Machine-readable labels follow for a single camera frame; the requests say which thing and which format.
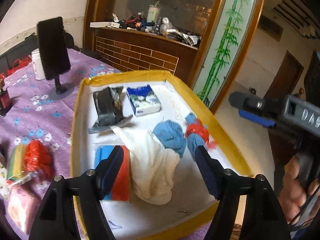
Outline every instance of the smartphone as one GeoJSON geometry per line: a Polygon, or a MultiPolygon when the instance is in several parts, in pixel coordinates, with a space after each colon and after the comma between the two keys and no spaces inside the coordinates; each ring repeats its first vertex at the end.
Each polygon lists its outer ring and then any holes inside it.
{"type": "Polygon", "coordinates": [[[37,24],[40,57],[47,80],[52,80],[71,68],[64,33],[62,17],[37,24]]]}

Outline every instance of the air vent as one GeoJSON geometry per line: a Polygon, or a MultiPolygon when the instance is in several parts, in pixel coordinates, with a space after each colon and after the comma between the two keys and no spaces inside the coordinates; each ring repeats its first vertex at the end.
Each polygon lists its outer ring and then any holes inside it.
{"type": "Polygon", "coordinates": [[[271,21],[269,18],[261,15],[258,23],[258,28],[269,34],[276,41],[280,41],[283,28],[275,22],[271,21]]]}

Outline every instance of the doorway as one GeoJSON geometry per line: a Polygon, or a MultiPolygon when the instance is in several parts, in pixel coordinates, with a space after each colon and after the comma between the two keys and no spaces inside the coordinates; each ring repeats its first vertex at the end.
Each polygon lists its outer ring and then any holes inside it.
{"type": "MultiPolygon", "coordinates": [[[[292,94],[303,69],[300,62],[287,51],[264,98],[281,98],[284,95],[292,94]]],[[[294,145],[273,131],[269,130],[268,133],[275,166],[286,165],[296,154],[296,150],[293,149],[294,145]]]]}

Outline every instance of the bamboo painting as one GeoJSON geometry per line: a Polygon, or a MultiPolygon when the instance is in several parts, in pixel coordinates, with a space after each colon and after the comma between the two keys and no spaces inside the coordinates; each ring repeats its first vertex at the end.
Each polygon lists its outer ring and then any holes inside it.
{"type": "Polygon", "coordinates": [[[220,45],[216,49],[217,53],[215,58],[213,59],[211,69],[209,71],[209,75],[206,79],[203,89],[197,94],[198,97],[209,106],[209,94],[212,90],[214,84],[217,85],[217,89],[220,85],[220,80],[217,78],[218,73],[222,68],[225,68],[227,65],[231,64],[230,57],[230,47],[231,46],[239,46],[237,37],[243,31],[238,26],[243,24],[243,18],[240,12],[243,9],[243,5],[249,5],[250,0],[234,0],[231,9],[226,11],[226,15],[228,16],[228,21],[224,25],[224,33],[220,40],[220,45]]]}

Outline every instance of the floor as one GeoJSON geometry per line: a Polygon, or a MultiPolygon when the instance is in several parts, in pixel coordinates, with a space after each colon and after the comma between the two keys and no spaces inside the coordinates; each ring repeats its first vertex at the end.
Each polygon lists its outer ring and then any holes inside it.
{"type": "MultiPolygon", "coordinates": [[[[235,91],[249,91],[237,82],[234,82],[229,94],[235,91]]],[[[226,96],[215,117],[239,148],[254,175],[263,174],[270,185],[274,186],[274,162],[267,129],[243,119],[238,110],[233,108],[226,96]]],[[[245,197],[240,198],[236,223],[242,224],[245,208],[245,197]]]]}

